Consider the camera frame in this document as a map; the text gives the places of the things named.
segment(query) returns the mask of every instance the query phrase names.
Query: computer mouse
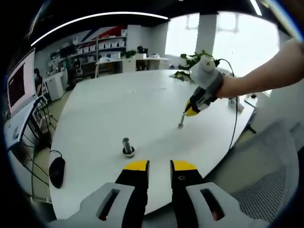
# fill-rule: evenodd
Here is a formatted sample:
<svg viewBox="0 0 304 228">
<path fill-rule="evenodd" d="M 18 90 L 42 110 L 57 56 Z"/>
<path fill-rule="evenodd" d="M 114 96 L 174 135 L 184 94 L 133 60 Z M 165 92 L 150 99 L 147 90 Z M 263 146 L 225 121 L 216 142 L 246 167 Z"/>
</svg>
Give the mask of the computer mouse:
<svg viewBox="0 0 304 228">
<path fill-rule="evenodd" d="M 52 164 L 48 169 L 49 179 L 51 180 L 55 188 L 60 189 L 62 185 L 63 176 L 65 173 L 65 164 L 66 161 L 63 158 L 58 157 L 53 160 Z"/>
</svg>

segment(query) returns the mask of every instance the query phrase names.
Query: ceiling light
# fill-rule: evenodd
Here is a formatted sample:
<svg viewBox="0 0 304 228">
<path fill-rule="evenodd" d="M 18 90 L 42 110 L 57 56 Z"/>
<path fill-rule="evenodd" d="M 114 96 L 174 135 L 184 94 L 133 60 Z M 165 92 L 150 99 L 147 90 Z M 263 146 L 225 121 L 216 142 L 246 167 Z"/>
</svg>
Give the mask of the ceiling light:
<svg viewBox="0 0 304 228">
<path fill-rule="evenodd" d="M 261 16 L 262 12 L 261 12 L 260 8 L 257 5 L 257 1 L 256 0 L 250 0 L 250 2 L 252 4 L 253 8 L 255 8 L 256 14 L 259 15 L 259 16 Z"/>
<path fill-rule="evenodd" d="M 93 17 L 99 17 L 99 16 L 106 16 L 106 15 L 116 15 L 116 14 L 134 14 L 134 15 L 142 15 L 142 16 L 149 16 L 149 17 L 155 17 L 155 18 L 161 18 L 161 19 L 165 19 L 167 20 L 168 18 L 167 17 L 164 17 L 164 16 L 160 16 L 160 15 L 156 15 L 156 14 L 151 14 L 151 13 L 140 13 L 140 12 L 108 12 L 108 13 L 97 13 L 97 14 L 93 14 L 93 15 L 89 15 L 89 16 L 85 16 L 85 17 L 82 17 L 82 18 L 78 18 L 78 19 L 75 19 L 75 20 L 72 20 L 72 21 L 69 21 L 67 23 L 64 23 L 52 30 L 50 30 L 49 32 L 47 32 L 46 34 L 44 34 L 43 36 L 39 37 L 38 39 L 36 39 L 32 44 L 31 44 L 31 47 L 34 46 L 36 43 L 38 43 L 40 40 L 42 40 L 44 37 L 46 37 L 47 35 L 51 34 L 52 32 L 55 32 L 56 30 L 66 26 L 66 25 L 69 25 L 69 24 L 72 24 L 74 22 L 77 22 L 77 21 L 80 21 L 80 20 L 84 20 L 84 19 L 88 19 L 88 18 L 93 18 Z"/>
</svg>

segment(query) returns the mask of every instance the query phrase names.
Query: round table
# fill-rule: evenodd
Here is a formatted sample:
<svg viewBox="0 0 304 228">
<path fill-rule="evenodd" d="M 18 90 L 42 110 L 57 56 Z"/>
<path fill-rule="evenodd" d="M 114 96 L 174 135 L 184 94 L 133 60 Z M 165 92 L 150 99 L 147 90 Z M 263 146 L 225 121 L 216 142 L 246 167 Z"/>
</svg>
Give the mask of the round table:
<svg viewBox="0 0 304 228">
<path fill-rule="evenodd" d="M 135 160 L 149 160 L 146 213 L 171 202 L 170 160 L 194 164 L 205 177 L 226 155 L 236 112 L 218 99 L 199 115 L 186 117 L 178 128 L 195 84 L 169 77 L 176 70 L 141 71 L 83 81 L 74 88 L 57 124 L 52 150 L 66 160 L 63 185 L 50 183 L 58 219 L 79 210 L 81 201 L 106 182 L 115 182 Z M 254 108 L 244 103 L 233 143 Z M 126 158 L 123 138 L 135 155 Z M 51 153 L 51 163 L 59 154 Z"/>
</svg>

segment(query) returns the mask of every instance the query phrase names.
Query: computer screen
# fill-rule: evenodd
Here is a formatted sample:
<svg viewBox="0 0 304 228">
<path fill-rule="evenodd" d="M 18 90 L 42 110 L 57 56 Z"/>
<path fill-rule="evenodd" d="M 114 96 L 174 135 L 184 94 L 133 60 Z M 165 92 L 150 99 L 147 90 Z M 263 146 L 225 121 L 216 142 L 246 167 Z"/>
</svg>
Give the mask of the computer screen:
<svg viewBox="0 0 304 228">
<path fill-rule="evenodd" d="M 28 52 L 9 74 L 7 89 L 11 116 L 36 99 L 34 80 L 35 49 Z"/>
<path fill-rule="evenodd" d="M 24 94 L 24 79 L 23 79 L 24 65 L 20 67 L 9 81 L 9 103 L 13 106 Z"/>
</svg>

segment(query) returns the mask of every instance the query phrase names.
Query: window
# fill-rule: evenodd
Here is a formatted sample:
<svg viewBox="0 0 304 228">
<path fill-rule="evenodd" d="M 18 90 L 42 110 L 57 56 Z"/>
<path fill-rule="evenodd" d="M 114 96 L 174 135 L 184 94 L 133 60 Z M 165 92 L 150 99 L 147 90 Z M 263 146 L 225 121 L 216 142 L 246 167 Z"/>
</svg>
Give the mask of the window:
<svg viewBox="0 0 304 228">
<path fill-rule="evenodd" d="M 179 57 L 181 54 L 194 54 L 198 38 L 199 20 L 199 13 L 171 19 L 167 32 L 166 55 Z"/>
<path fill-rule="evenodd" d="M 219 12 L 213 46 L 214 58 L 230 62 L 234 74 L 245 76 L 279 51 L 277 26 L 267 20 L 234 12 Z M 220 67 L 231 71 L 224 61 Z"/>
</svg>

